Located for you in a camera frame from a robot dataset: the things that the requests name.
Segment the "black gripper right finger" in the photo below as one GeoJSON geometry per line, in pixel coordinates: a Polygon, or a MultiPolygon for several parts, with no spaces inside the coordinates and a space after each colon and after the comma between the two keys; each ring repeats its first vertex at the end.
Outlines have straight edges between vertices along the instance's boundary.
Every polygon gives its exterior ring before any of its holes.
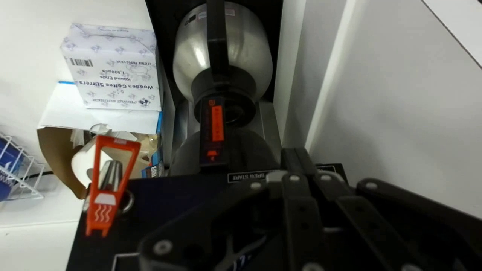
{"type": "Polygon", "coordinates": [[[281,168],[307,180],[328,252],[344,269],[482,271],[480,219],[381,180],[349,186],[302,148],[284,150],[281,168]]]}

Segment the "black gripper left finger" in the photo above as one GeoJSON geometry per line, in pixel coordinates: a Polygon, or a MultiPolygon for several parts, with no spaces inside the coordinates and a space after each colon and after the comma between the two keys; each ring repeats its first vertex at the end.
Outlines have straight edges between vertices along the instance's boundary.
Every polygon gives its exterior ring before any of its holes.
{"type": "Polygon", "coordinates": [[[308,180],[244,181],[147,234],[141,271],[322,271],[322,223],[308,180]]]}

